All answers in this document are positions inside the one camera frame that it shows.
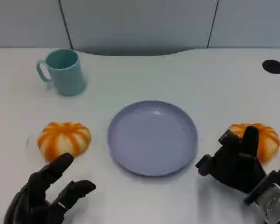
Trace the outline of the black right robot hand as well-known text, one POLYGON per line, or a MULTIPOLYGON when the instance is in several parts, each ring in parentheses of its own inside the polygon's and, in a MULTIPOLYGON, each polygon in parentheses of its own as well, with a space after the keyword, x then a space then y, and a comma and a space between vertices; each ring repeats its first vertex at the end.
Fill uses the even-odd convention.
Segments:
POLYGON ((258 158, 259 130, 248 126, 242 137, 226 131, 222 145, 210 156, 206 154, 196 164, 201 176, 211 175, 220 183, 244 193, 251 192, 266 177, 258 158))

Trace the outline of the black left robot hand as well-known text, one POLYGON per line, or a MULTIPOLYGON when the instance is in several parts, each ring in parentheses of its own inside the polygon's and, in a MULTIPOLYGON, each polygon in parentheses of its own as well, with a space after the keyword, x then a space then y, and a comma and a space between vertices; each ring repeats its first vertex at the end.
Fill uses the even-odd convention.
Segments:
POLYGON ((62 177, 74 157, 70 153, 58 156, 50 164, 31 174, 28 182, 15 194, 4 217, 5 224, 61 224, 64 215, 80 198, 96 189, 88 180, 71 181, 51 203, 46 190, 62 177))

